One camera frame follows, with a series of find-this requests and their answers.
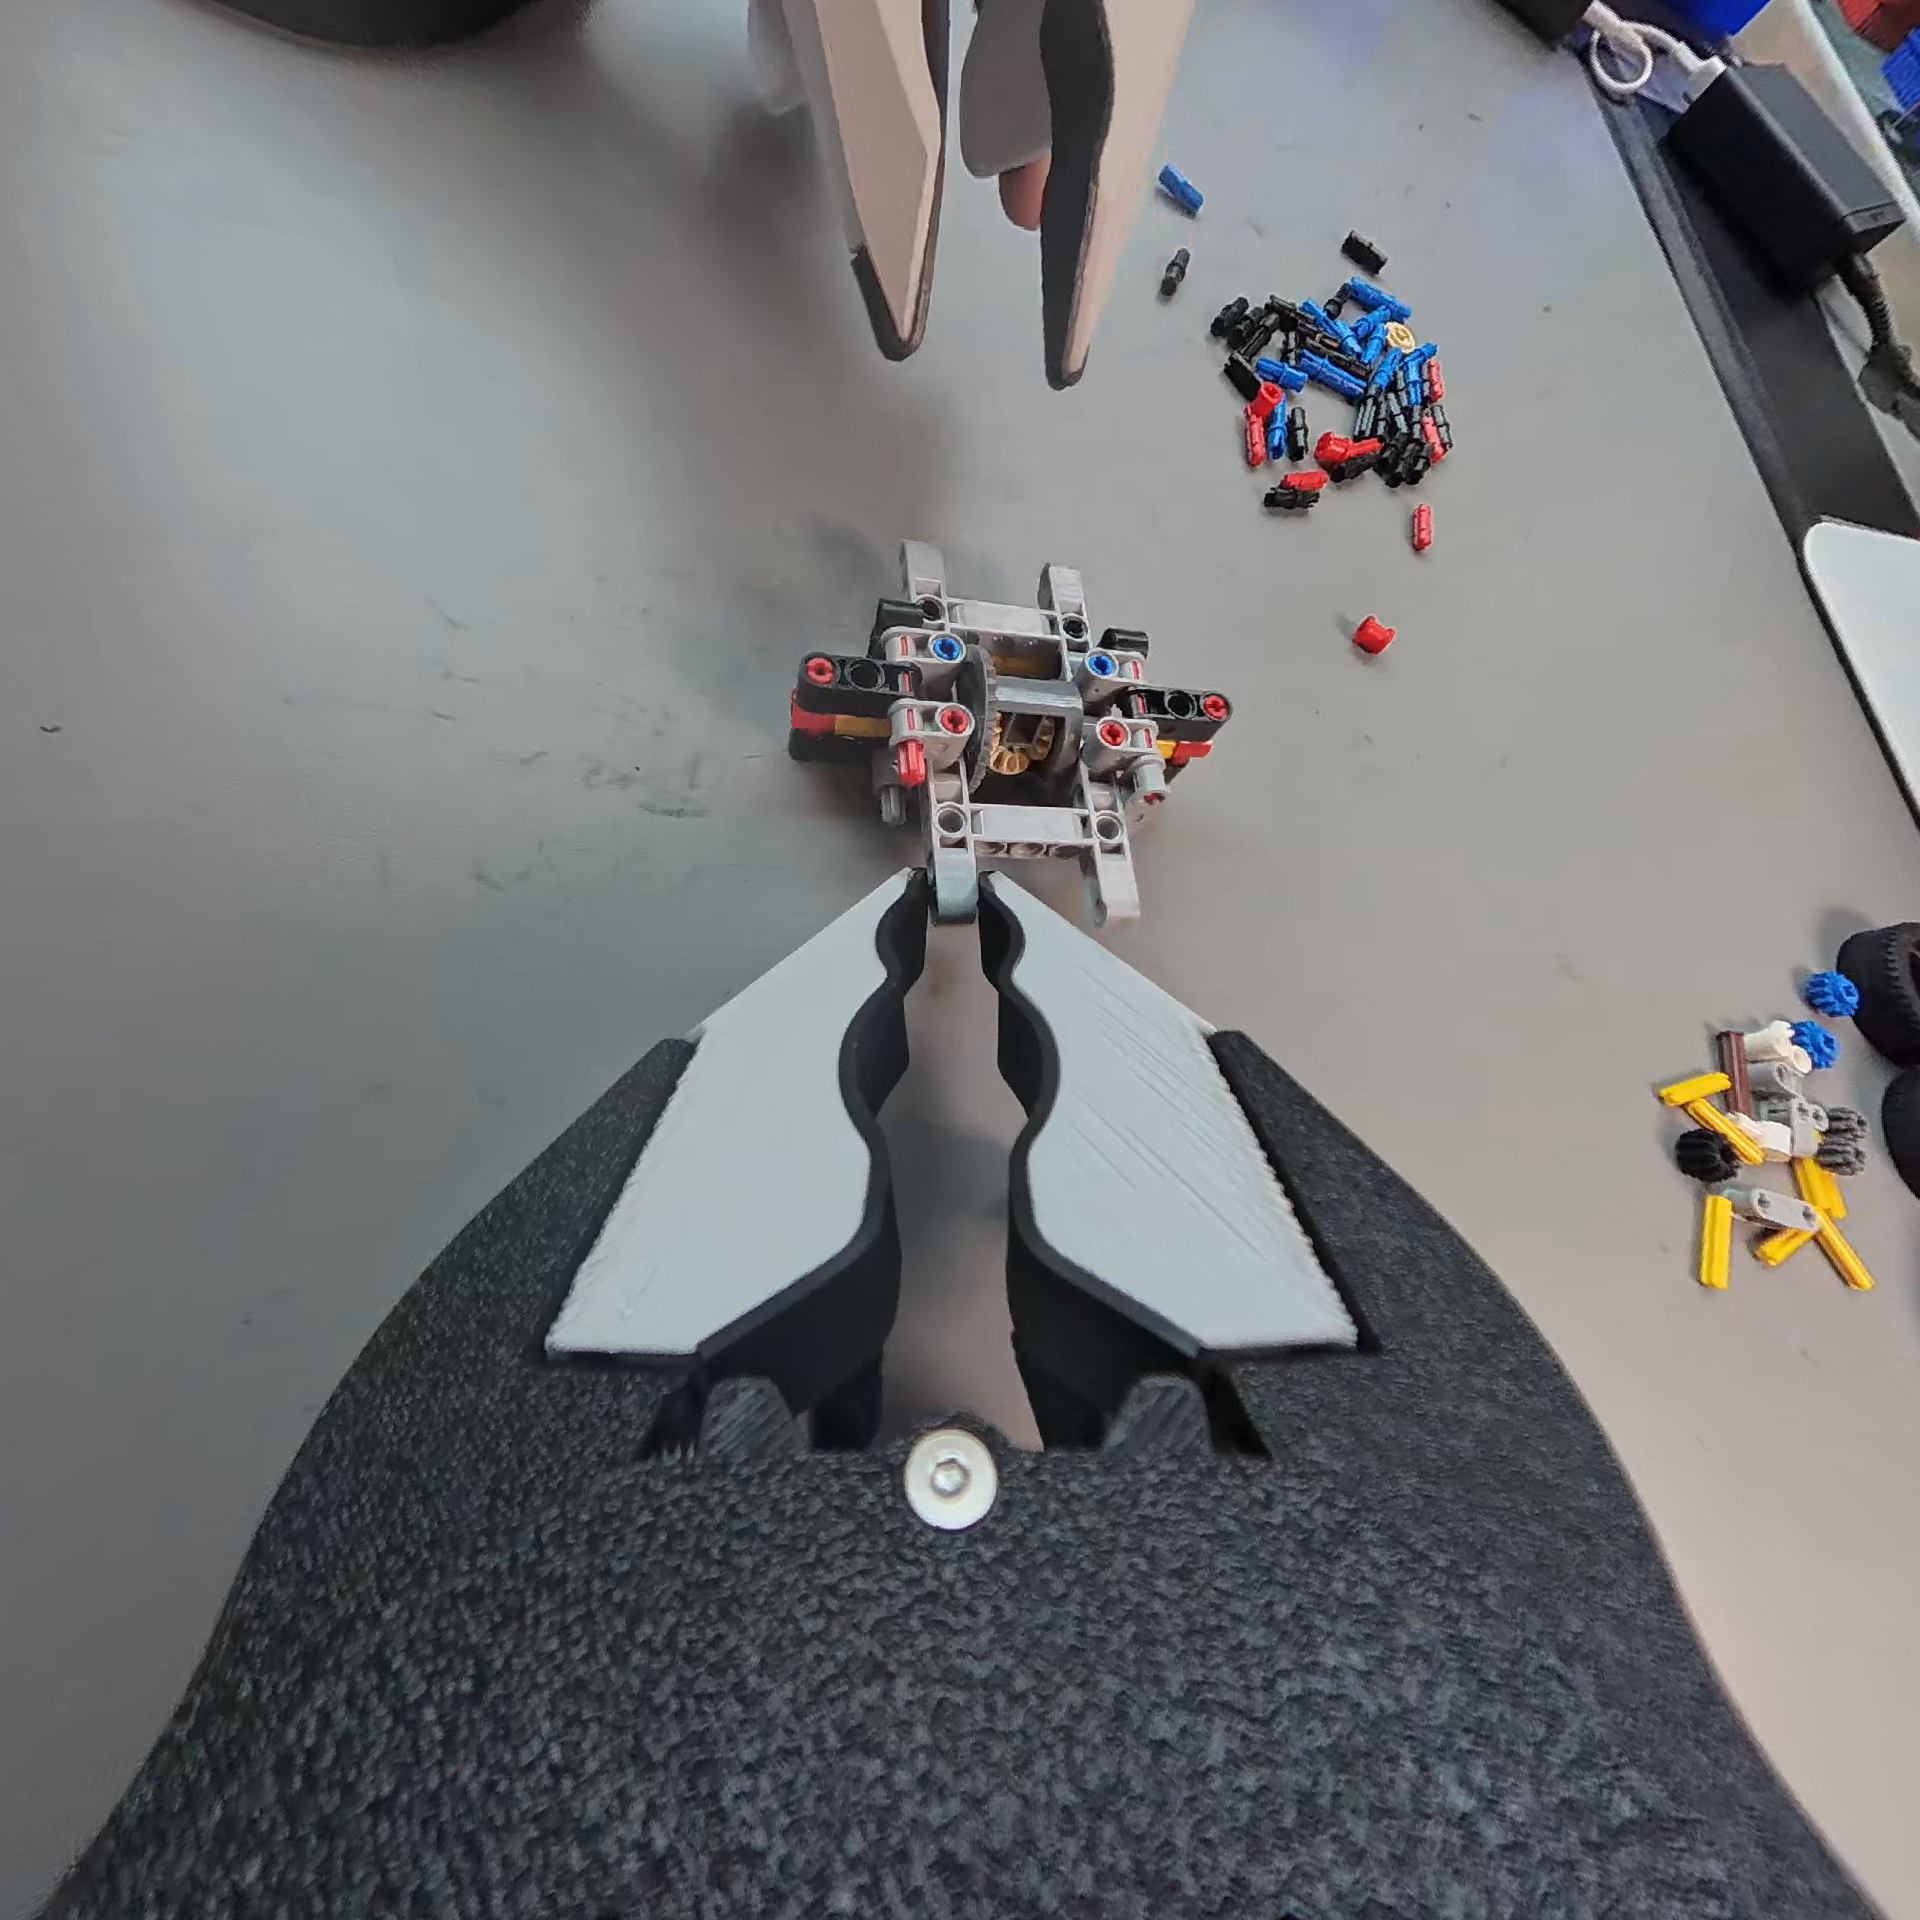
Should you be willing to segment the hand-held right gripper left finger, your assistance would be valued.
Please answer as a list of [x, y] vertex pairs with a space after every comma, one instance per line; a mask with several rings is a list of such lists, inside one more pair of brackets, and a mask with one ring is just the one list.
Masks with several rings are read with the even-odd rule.
[[845, 1271], [886, 1188], [854, 1045], [918, 979], [923, 880], [889, 877], [690, 1032], [546, 1356], [719, 1367]]

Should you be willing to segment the pile of mixed toy pieces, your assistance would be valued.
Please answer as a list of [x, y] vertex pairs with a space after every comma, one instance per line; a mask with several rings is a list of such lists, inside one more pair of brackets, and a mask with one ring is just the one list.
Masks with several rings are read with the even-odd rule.
[[[1787, 1022], [1722, 1025], [1708, 1032], [1700, 1070], [1654, 1088], [1667, 1123], [1665, 1152], [1691, 1188], [1691, 1283], [1724, 1294], [1747, 1262], [1777, 1275], [1794, 1261], [1821, 1265], [1850, 1294], [1878, 1286], [1850, 1236], [1850, 1187], [1865, 1167], [1868, 1124], [1857, 1109], [1827, 1097], [1838, 1068], [1795, 1073]], [[1735, 1180], [1702, 1187], [1672, 1162], [1669, 1143], [1691, 1128], [1732, 1141], [1746, 1167]]]

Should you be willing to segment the grey toy brick assembly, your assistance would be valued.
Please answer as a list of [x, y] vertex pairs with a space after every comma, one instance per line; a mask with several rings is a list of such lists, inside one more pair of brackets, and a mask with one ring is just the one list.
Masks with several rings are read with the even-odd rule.
[[1032, 604], [956, 593], [923, 541], [899, 575], [861, 652], [804, 654], [788, 756], [859, 769], [880, 823], [915, 828], [938, 924], [974, 923], [1008, 862], [1074, 867], [1096, 926], [1137, 919], [1136, 835], [1211, 756], [1230, 697], [1160, 680], [1142, 631], [1096, 631], [1075, 568], [1043, 566]]

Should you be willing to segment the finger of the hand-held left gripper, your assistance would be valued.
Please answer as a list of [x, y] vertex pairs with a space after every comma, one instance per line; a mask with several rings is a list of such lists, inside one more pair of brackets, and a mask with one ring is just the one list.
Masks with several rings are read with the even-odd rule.
[[1037, 57], [1049, 111], [1040, 212], [1043, 373], [1079, 383], [1188, 42], [1189, 3], [1046, 3]]
[[781, 3], [875, 349], [923, 344], [947, 168], [947, 3]]

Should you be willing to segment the grey desk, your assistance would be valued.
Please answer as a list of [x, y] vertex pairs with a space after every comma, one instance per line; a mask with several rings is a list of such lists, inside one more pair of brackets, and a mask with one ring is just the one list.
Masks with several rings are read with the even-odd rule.
[[[1871, 1294], [1702, 1290], [1654, 1100], [1916, 917], [1916, 828], [1583, 73], [1479, 5], [1203, 5], [1155, 149], [1203, 212], [1145, 201], [1053, 394], [1037, 243], [964, 168], [875, 354], [743, 13], [371, 60], [4, 5], [4, 1916], [401, 1293], [903, 862], [783, 735], [905, 538], [1008, 602], [1075, 566], [1235, 701], [1114, 949], [1524, 1304], [1916, 1916], [1916, 1207], [1850, 1184]], [[1349, 231], [1452, 456], [1268, 516], [1210, 323], [1360, 277]]]

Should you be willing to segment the pale desk stand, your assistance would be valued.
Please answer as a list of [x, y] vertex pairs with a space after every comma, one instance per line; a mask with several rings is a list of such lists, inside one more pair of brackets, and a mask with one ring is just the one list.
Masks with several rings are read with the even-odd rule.
[[1918, 541], [1816, 521], [1798, 563], [1888, 769], [1918, 812]]

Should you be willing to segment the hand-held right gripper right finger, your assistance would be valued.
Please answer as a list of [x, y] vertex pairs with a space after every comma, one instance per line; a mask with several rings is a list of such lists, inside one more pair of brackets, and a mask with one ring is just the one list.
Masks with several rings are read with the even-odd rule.
[[980, 882], [977, 944], [1037, 1279], [1185, 1361], [1356, 1348], [1211, 1022], [1010, 877]]

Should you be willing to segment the pile of small connector pins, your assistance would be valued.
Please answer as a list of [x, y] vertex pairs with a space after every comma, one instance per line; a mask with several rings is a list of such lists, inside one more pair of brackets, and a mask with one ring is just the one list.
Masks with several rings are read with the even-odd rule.
[[[1412, 328], [1414, 352], [1388, 349], [1388, 323]], [[1452, 459], [1438, 346], [1377, 278], [1352, 274], [1321, 299], [1232, 299], [1207, 332], [1237, 401], [1242, 463], [1264, 478], [1266, 516], [1307, 516], [1364, 478], [1420, 491]]]

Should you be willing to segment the black power adapter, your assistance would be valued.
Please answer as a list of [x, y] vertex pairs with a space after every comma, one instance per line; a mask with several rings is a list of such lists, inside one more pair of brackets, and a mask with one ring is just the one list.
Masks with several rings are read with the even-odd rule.
[[1784, 293], [1812, 293], [1908, 221], [1888, 182], [1784, 65], [1725, 67], [1662, 142]]

